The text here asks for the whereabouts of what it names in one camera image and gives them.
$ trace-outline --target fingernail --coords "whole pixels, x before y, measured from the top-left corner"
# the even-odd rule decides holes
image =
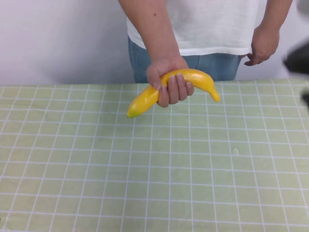
[[[166,94],[168,92],[168,90],[166,89],[166,87],[164,85],[162,85],[161,91],[162,91],[163,94]]]
[[[153,85],[153,87],[155,88],[155,90],[159,90],[160,88],[161,88],[161,82],[154,82],[154,85]]]
[[[182,83],[184,81],[183,75],[181,73],[177,74],[177,82]]]
[[[185,84],[187,85],[188,88],[192,88],[192,83],[191,82],[187,82]]]
[[[170,76],[169,81],[170,81],[171,84],[175,84],[176,83],[175,75]]]

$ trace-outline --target blue jeans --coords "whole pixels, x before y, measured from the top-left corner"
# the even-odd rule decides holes
[[[128,37],[131,66],[136,83],[148,83],[146,71],[151,64],[146,49],[136,45]],[[190,69],[209,74],[214,81],[235,80],[241,56],[215,53],[203,56],[183,56]]]

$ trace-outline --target forearm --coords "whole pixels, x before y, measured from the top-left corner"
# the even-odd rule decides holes
[[[179,55],[166,0],[118,1],[141,35],[152,61],[160,57]]]
[[[267,0],[261,25],[271,29],[280,29],[289,13],[293,0]]]

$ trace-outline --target toy banana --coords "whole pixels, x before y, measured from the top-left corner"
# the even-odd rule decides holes
[[[206,73],[195,69],[182,69],[169,72],[161,77],[161,82],[165,86],[168,84],[169,77],[181,73],[187,82],[191,82],[194,87],[197,87],[211,95],[215,102],[220,100],[220,95],[217,93],[213,79]],[[152,86],[148,86],[141,92],[131,103],[127,111],[127,117],[136,117],[146,112],[151,106],[159,100],[159,91]]]

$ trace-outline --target dark object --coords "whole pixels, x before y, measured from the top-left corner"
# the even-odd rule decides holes
[[[303,93],[301,96],[301,99],[307,104],[309,109],[309,92]]]
[[[289,53],[283,63],[290,72],[307,74],[309,78],[309,41]]]

